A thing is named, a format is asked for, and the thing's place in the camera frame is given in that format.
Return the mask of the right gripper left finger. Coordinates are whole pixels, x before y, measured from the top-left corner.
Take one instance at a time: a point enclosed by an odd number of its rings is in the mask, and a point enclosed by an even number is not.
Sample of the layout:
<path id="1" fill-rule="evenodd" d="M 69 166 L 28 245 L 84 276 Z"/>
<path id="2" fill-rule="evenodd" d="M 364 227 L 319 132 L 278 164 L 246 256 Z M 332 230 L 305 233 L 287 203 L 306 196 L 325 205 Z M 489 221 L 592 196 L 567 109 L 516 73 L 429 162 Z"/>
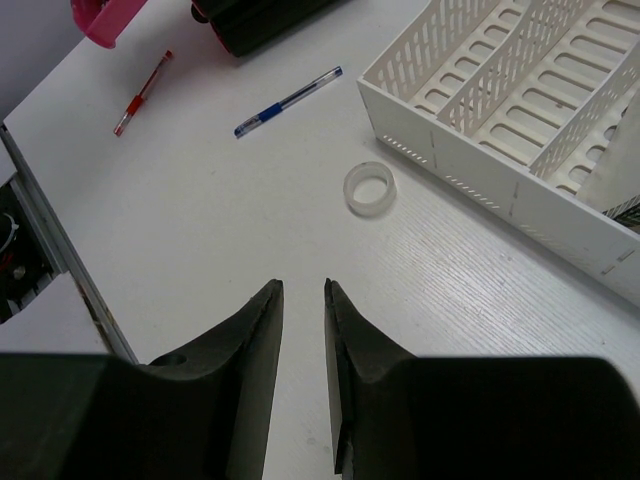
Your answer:
<path id="1" fill-rule="evenodd" d="M 284 288 L 147 365 L 112 355 L 1 358 L 5 479 L 258 479 Z"/>

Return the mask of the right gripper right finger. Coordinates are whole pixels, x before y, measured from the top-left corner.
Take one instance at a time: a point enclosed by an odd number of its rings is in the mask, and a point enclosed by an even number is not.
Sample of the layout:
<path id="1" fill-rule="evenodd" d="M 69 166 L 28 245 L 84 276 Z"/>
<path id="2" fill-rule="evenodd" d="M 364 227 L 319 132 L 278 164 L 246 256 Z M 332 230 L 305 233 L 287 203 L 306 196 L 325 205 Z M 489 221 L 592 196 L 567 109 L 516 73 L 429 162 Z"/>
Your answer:
<path id="1" fill-rule="evenodd" d="M 586 356 L 419 357 L 327 280 L 334 471 L 344 479 L 635 479 L 639 404 Z"/>

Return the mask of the black pink drawer organizer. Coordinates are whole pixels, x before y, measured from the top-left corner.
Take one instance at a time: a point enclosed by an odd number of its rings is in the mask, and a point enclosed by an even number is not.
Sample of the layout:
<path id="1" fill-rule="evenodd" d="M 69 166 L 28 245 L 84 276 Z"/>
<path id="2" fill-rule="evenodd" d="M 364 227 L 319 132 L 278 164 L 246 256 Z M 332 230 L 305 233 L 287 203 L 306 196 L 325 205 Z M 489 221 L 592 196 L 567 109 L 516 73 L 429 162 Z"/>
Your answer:
<path id="1" fill-rule="evenodd" d="M 113 49 L 145 0 L 72 0 L 74 23 L 95 44 Z M 227 52 L 248 55 L 333 6 L 330 0 L 191 0 L 192 18 L 212 28 Z"/>

